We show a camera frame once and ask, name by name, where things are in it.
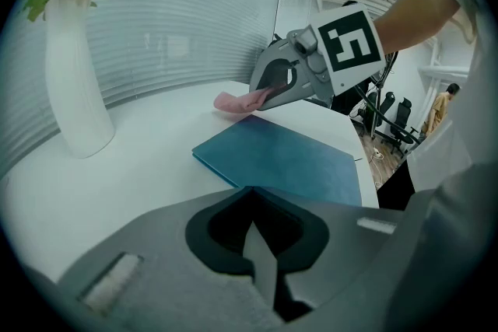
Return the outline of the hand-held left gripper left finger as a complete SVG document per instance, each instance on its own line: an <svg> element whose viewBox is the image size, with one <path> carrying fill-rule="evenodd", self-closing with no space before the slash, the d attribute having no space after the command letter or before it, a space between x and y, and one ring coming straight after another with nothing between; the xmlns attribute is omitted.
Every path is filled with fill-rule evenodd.
<svg viewBox="0 0 498 332"><path fill-rule="evenodd" d="M58 287L112 332L274 332L282 319L249 276L219 274L189 249L185 229L236 190L146 212L95 245Z"/></svg>

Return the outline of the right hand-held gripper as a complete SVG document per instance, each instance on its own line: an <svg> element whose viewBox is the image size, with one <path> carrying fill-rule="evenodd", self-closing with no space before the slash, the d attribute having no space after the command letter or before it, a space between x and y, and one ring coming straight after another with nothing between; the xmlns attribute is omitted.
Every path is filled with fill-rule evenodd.
<svg viewBox="0 0 498 332"><path fill-rule="evenodd" d="M352 3L312 16L260 54L251 91L270 89L260 111L316 98L324 105L385 65L384 50L367 8Z"/></svg>

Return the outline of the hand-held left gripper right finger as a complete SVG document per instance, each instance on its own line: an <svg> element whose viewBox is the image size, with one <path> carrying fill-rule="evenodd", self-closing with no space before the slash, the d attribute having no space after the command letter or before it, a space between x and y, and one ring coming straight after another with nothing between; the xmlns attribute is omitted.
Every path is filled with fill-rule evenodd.
<svg viewBox="0 0 498 332"><path fill-rule="evenodd" d="M343 290L394 232L402 212L254 189L254 285L273 309L316 309Z"/></svg>

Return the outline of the pink cloth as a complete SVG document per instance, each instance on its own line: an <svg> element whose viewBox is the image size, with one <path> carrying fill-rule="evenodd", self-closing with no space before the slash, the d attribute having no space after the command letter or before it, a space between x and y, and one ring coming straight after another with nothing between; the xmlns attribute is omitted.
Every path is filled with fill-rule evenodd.
<svg viewBox="0 0 498 332"><path fill-rule="evenodd" d="M242 96L233 96L222 92L215 98L213 106L217 110L230 114L251 113L258 110L274 91L273 88L257 89Z"/></svg>

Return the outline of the blue book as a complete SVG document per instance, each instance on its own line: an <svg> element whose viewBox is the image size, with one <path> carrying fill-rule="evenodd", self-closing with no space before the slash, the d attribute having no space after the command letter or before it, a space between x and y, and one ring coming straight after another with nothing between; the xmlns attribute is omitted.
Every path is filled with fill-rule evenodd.
<svg viewBox="0 0 498 332"><path fill-rule="evenodd" d="M233 187L362 204L353 156L260 117L245 117L194 147L192 155Z"/></svg>

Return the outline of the person's right forearm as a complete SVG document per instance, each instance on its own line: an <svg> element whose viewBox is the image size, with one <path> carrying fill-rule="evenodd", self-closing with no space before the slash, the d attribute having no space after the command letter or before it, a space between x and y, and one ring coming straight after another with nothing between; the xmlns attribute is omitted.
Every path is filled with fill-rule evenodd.
<svg viewBox="0 0 498 332"><path fill-rule="evenodd" d="M373 24L384 53L391 54L433 37L459 9L456 0L397 0Z"/></svg>

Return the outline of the person's white shirt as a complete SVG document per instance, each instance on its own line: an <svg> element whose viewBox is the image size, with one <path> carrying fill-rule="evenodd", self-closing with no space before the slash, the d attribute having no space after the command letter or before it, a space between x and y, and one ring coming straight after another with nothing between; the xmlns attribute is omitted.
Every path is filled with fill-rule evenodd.
<svg viewBox="0 0 498 332"><path fill-rule="evenodd" d="M451 22L475 44L468 77L447 115L407 158L417 191L478 163L498 162L498 22L485 0L456 0Z"/></svg>

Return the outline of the white vase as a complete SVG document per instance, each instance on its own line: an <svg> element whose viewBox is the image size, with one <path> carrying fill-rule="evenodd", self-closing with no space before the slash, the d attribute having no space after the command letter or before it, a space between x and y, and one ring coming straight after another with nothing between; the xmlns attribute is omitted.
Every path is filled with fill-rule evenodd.
<svg viewBox="0 0 498 332"><path fill-rule="evenodd" d="M90 0L50 0L45 6L45 81L52 112L72 154L88 158L113 139L86 37Z"/></svg>

